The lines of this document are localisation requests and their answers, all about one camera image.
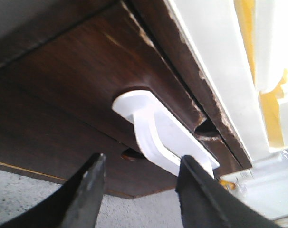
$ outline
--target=white surface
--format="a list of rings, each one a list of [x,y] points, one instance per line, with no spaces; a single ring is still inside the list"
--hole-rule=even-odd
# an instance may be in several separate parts
[[[58,184],[0,171],[0,224],[33,207]],[[174,190],[139,199],[103,197],[96,228],[182,228]]]
[[[152,163],[178,176],[180,158],[187,154],[213,177],[219,163],[150,91],[124,93],[112,109],[134,124],[139,148]]]
[[[268,159],[255,162],[251,169],[224,175],[222,178],[226,181],[241,184],[246,183],[249,179],[256,178],[264,182],[264,177],[282,171],[288,171],[288,150],[280,151]]]
[[[246,205],[274,219],[288,214],[288,169],[258,178],[244,178],[245,195],[239,199]]]
[[[255,87],[272,91],[288,64],[288,0],[255,1]]]
[[[270,155],[233,0],[168,0],[251,160]]]

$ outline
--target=dark wooden panel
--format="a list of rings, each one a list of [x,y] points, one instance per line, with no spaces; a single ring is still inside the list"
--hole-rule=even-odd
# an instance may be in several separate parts
[[[13,83],[0,80],[2,170],[63,182],[91,154],[102,152],[107,157],[106,190],[110,194],[133,198],[175,186],[173,175],[148,160],[123,160],[121,153],[126,149]]]
[[[198,65],[173,20],[173,13],[167,8],[164,0],[128,0],[127,2],[131,2],[139,12],[144,24],[173,64],[173,68],[179,72],[180,77],[202,105],[242,167],[250,168],[251,164],[243,146],[228,124],[229,121],[206,78],[199,74]]]
[[[211,120],[207,119],[198,126],[194,136],[211,151],[219,162],[220,167],[214,170],[215,177],[242,170]]]
[[[121,2],[14,62],[2,76],[136,150],[132,125],[111,110],[122,92],[151,90],[190,131],[205,120]]]
[[[0,68],[112,2],[114,0],[56,0],[0,40]]]

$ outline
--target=wooden cabinet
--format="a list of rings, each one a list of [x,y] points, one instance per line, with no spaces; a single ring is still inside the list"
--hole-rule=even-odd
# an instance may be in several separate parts
[[[149,161],[121,158],[128,148],[140,151],[133,126],[111,105],[134,89],[152,91],[194,133],[220,162],[216,175],[248,168],[164,3],[84,2],[58,1],[0,40],[0,168],[63,182],[91,153],[103,152],[110,194],[174,187],[175,177]],[[45,22],[59,13],[49,28]]]

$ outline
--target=wooden edge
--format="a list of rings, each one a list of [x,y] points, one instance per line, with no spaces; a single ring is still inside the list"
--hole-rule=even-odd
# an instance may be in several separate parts
[[[231,128],[226,114],[214,96],[206,78],[189,50],[179,26],[174,21],[172,11],[164,0],[127,0],[139,13],[142,23],[150,30],[154,44],[162,50],[164,58],[171,63],[173,71],[185,82],[193,96],[202,106],[221,134],[223,141],[243,169],[251,167],[246,152]]]
[[[55,177],[52,175],[39,173],[39,172],[32,171],[32,170],[27,170],[27,169],[24,169],[21,167],[5,164],[2,162],[0,162],[0,170],[5,171],[5,172],[11,172],[11,173],[22,175],[22,176],[26,176],[26,177],[31,177],[31,178],[43,180],[43,181],[49,181],[49,182],[53,182],[56,184],[64,184],[67,181],[66,179],[63,179],[60,177]]]
[[[149,193],[144,194],[144,195],[137,195],[137,196],[132,196],[132,195],[125,194],[125,193],[122,193],[122,192],[118,192],[118,191],[108,190],[106,188],[105,194],[106,195],[110,195],[110,196],[120,197],[120,198],[127,199],[127,200],[132,200],[132,199],[136,199],[136,198],[140,198],[140,197],[144,197],[144,196],[150,196],[150,195],[153,195],[153,194],[161,193],[163,191],[171,190],[171,189],[174,189],[175,187],[176,186],[171,186],[171,187],[164,188],[164,189],[161,189],[161,190],[158,190],[158,191],[153,191],[153,192],[149,192]]]

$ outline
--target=yellow object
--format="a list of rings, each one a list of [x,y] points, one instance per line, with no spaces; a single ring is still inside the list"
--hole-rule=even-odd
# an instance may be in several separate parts
[[[222,185],[225,189],[228,190],[228,188],[230,188],[231,190],[235,190],[236,189],[236,184],[233,182],[229,182],[223,179],[220,179],[219,184]]]
[[[250,65],[253,81],[255,81],[254,45],[253,45],[253,20],[255,0],[235,0],[235,10],[242,33],[243,43]]]
[[[280,121],[279,99],[284,98],[282,85],[288,82],[288,71],[284,70],[284,75],[277,87],[266,94],[260,94],[260,102],[266,124],[269,145],[275,148],[284,147],[283,132]]]

